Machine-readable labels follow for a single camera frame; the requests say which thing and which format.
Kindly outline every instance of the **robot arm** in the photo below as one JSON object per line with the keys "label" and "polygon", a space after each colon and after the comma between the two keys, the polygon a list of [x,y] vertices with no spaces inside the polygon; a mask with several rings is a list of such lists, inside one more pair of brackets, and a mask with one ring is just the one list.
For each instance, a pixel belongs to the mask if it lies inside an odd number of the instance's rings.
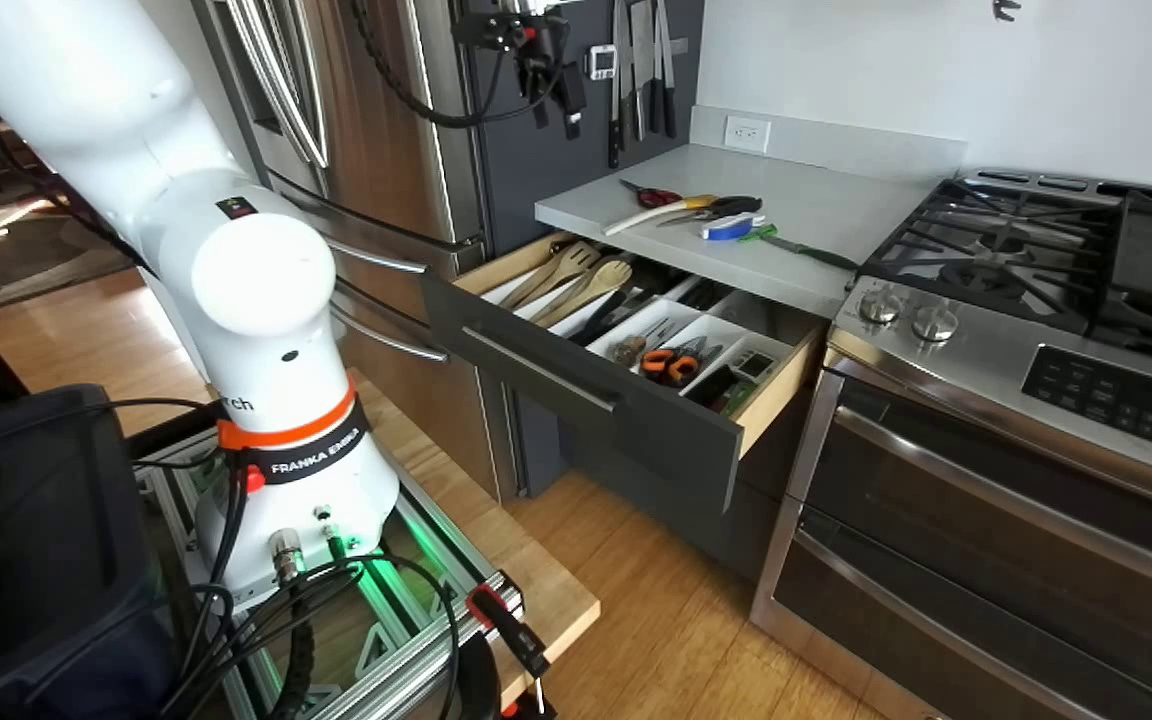
{"label": "robot arm", "polygon": [[[313,547],[333,526],[371,547],[394,478],[337,356],[326,246],[238,171],[148,8],[168,6],[0,0],[0,117],[140,253],[231,416],[225,444],[267,455],[225,567],[249,608],[276,591],[289,531]],[[219,516],[201,516],[212,554]]]}

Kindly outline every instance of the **oven door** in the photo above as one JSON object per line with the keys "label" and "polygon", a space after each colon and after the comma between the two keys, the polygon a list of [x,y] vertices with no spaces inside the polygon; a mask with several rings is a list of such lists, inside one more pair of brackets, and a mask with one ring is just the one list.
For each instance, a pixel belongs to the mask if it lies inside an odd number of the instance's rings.
{"label": "oven door", "polygon": [[752,616],[894,715],[1152,715],[1152,502],[825,374]]}

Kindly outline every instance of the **stainless steel refrigerator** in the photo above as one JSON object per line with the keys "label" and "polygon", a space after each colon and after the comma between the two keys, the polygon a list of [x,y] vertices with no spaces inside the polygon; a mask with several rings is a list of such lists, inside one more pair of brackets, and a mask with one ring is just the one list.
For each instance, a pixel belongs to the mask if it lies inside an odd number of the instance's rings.
{"label": "stainless steel refrigerator", "polygon": [[[543,233],[532,222],[541,198],[609,171],[613,93],[592,84],[587,48],[613,43],[617,6],[624,0],[557,11],[568,34],[562,57],[550,59],[570,64],[583,84],[583,113],[568,133],[550,99],[543,124],[536,122],[520,57],[462,43],[480,11],[500,11],[497,0],[195,0],[260,181],[342,246],[338,271],[354,289],[338,297],[350,363],[497,496],[527,484],[515,447],[520,413],[504,386],[433,339],[419,278],[455,278],[520,248]],[[624,165],[687,135],[699,0],[663,6],[675,133],[627,146]],[[417,103],[482,122],[470,127],[419,122],[377,59]]]}

